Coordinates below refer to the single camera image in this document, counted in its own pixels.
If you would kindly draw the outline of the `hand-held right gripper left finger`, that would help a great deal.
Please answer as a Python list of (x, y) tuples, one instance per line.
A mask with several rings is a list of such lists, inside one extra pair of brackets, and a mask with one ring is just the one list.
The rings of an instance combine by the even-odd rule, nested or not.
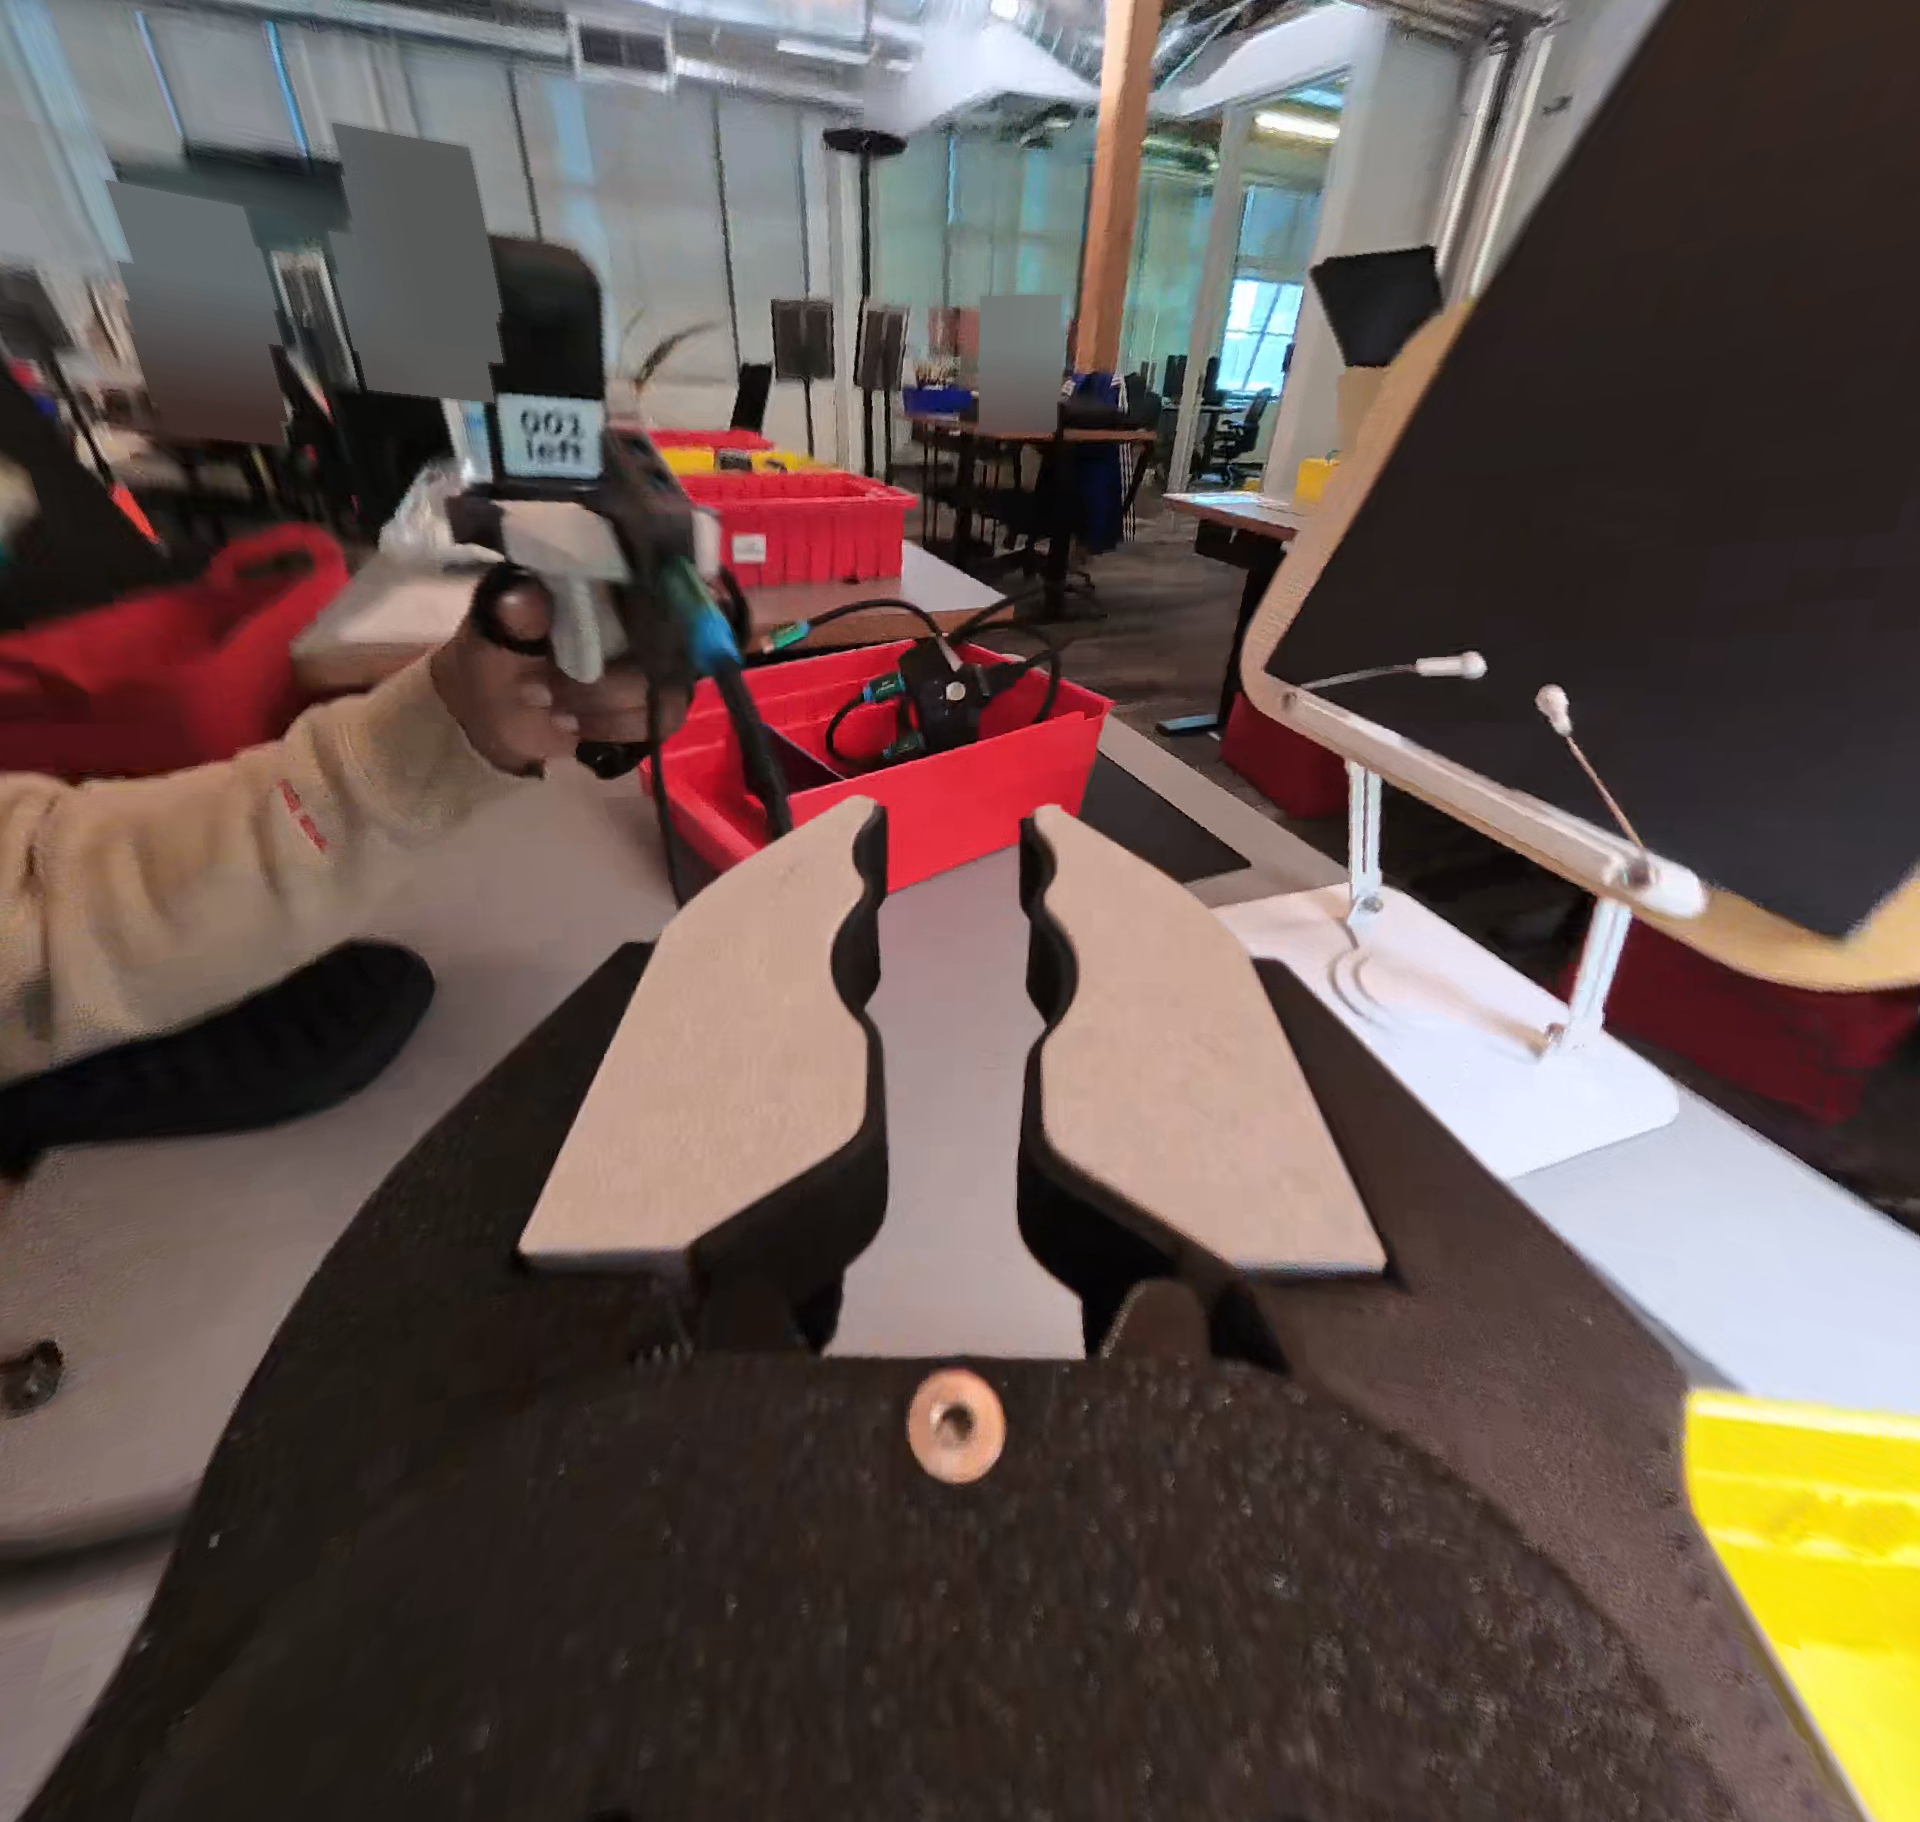
[(839, 1275), (887, 1209), (889, 822), (850, 798), (661, 931), (518, 1237), (550, 1272)]

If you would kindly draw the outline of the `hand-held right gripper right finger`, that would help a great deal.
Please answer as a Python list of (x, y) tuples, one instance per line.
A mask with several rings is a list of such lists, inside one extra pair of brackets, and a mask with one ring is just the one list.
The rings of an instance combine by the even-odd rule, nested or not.
[(1019, 828), (1041, 1032), (1019, 1161), (1172, 1266), (1376, 1279), (1387, 1249), (1245, 945), (1058, 807)]

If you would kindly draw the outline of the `red plastic bin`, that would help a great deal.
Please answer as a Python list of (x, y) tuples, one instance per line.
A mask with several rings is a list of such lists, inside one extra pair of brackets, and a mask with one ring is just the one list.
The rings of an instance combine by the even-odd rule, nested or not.
[(1349, 807), (1345, 762), (1299, 731), (1269, 720), (1245, 694), (1231, 704), (1220, 751), (1223, 766), (1285, 819), (1345, 818)]
[[(962, 659), (999, 662), (997, 676), (1017, 674), (1017, 679), (990, 704), (976, 747), (900, 762), (894, 755), (900, 698), (871, 701), (867, 688), (896, 677), (906, 647), (909, 641), (887, 641), (747, 672), (764, 726), (836, 760), (882, 766), (880, 779), (846, 803), (877, 803), (885, 810), (892, 890), (1006, 849), (1041, 807), (1077, 813), (1111, 712), (1108, 698), (1054, 677), (1045, 659), (964, 646)], [(674, 837), (716, 873), (733, 871), (773, 838), (744, 787), (740, 738), (711, 683), (698, 688), (684, 728), (666, 742), (664, 790)]]
[(1915, 1034), (1913, 986), (1817, 994), (1710, 962), (1643, 925), (1628, 931), (1605, 1022), (1721, 1085), (1820, 1127), (1859, 1111), (1866, 1089)]

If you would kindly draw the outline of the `black hdmi switch box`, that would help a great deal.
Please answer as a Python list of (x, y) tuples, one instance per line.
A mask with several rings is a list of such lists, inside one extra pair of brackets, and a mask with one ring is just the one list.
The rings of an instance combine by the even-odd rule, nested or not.
[(894, 755), (937, 757), (976, 747), (997, 699), (999, 662), (962, 659), (943, 638), (922, 638), (900, 657), (900, 734)]

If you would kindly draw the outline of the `yellow plastic bin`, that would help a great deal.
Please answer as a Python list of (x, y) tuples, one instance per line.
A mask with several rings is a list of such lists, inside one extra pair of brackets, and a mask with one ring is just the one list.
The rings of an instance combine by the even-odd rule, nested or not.
[(1872, 1820), (1918, 1817), (1918, 1421), (1692, 1390), (1692, 1515)]

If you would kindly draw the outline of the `person's left hand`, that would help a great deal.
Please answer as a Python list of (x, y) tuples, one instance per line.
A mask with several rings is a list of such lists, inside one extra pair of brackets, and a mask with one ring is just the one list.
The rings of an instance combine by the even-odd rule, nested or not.
[(494, 636), (466, 613), (429, 657), (434, 694), (480, 760), (507, 777), (532, 777), (580, 747), (655, 747), (681, 730), (691, 691), (610, 662), (600, 683), (561, 674), (532, 655), (550, 626), (547, 591), (518, 579), (493, 602)]

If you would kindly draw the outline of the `marker sign on stand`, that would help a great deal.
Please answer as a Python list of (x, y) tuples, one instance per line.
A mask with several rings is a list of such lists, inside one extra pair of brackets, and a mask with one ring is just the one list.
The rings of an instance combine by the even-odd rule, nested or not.
[(909, 310), (865, 298), (855, 327), (853, 388), (859, 408), (862, 475), (889, 481), (894, 416), (906, 368)]
[(814, 388), (836, 379), (836, 316), (830, 298), (773, 298), (769, 303), (773, 379), (804, 392), (805, 452), (818, 452)]

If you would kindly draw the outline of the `black bin divider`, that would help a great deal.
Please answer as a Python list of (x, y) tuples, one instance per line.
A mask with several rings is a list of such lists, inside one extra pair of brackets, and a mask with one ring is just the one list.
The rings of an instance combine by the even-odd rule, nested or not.
[(744, 787), (767, 819), (785, 803), (794, 824), (812, 822), (825, 810), (877, 782), (880, 763), (841, 762), (794, 736), (773, 728), (750, 728), (741, 745)]

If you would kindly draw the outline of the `black floor lamp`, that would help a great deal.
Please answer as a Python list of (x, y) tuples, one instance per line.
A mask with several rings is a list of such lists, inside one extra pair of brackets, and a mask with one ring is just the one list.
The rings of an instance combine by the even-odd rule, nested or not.
[(856, 443), (862, 475), (877, 475), (877, 361), (880, 357), (880, 330), (869, 327), (874, 312), (874, 181), (877, 165), (900, 156), (906, 149), (902, 136), (867, 126), (841, 124), (825, 132), (825, 151), (855, 168), (855, 268), (856, 294), (853, 310), (855, 358), (853, 384), (859, 409)]

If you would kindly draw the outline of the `wooden top desk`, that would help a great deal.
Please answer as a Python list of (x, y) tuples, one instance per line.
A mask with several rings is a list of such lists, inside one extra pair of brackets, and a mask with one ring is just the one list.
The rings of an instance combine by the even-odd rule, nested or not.
[(990, 428), (956, 415), (906, 421), (917, 455), (917, 541), (941, 563), (1004, 579), (1035, 621), (1097, 618), (1089, 555), (1074, 548), (1069, 445), (1137, 439), (1121, 541), (1129, 539), (1155, 443), (1147, 432), (1069, 430), (1048, 421)]

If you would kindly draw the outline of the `white desk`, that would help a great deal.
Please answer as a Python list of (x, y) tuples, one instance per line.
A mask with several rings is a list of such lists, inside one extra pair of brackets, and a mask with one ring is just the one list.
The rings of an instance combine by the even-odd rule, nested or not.
[(1165, 508), (1196, 519), (1194, 554), (1243, 572), (1243, 593), (1213, 712), (1161, 720), (1155, 726), (1155, 734), (1168, 741), (1220, 738), (1241, 692), (1241, 655), (1246, 629), (1304, 517), (1251, 491), (1172, 494), (1165, 497)]

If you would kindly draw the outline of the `blue striped jacket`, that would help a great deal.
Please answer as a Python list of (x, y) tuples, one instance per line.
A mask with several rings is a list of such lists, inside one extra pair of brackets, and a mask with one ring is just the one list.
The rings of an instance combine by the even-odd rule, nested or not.
[[(1079, 374), (1064, 397), (1069, 430), (1147, 432), (1156, 428), (1159, 399), (1142, 371)], [(1124, 523), (1124, 497), (1131, 481), (1129, 458), (1137, 439), (1116, 445), (1069, 445), (1066, 462), (1074, 479), (1074, 548), (1089, 558), (1116, 550)]]

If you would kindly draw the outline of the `wooden pillar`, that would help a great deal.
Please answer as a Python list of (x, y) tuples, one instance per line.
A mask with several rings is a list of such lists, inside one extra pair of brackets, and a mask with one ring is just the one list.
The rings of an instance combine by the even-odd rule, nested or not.
[(1105, 0), (1074, 371), (1118, 374), (1164, 0)]

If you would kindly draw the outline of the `black wood-rimmed board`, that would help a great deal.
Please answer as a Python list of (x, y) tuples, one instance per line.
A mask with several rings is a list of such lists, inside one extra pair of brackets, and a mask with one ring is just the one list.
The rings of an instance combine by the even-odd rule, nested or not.
[(1733, 972), (1915, 986), (1915, 223), (1915, 0), (1666, 0), (1246, 701)]

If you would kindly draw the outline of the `black monitor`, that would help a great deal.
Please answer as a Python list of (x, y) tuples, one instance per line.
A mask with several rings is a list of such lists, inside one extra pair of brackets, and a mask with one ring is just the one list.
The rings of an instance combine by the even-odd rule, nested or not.
[(1348, 369), (1387, 369), (1445, 310), (1432, 244), (1333, 256), (1310, 282)]

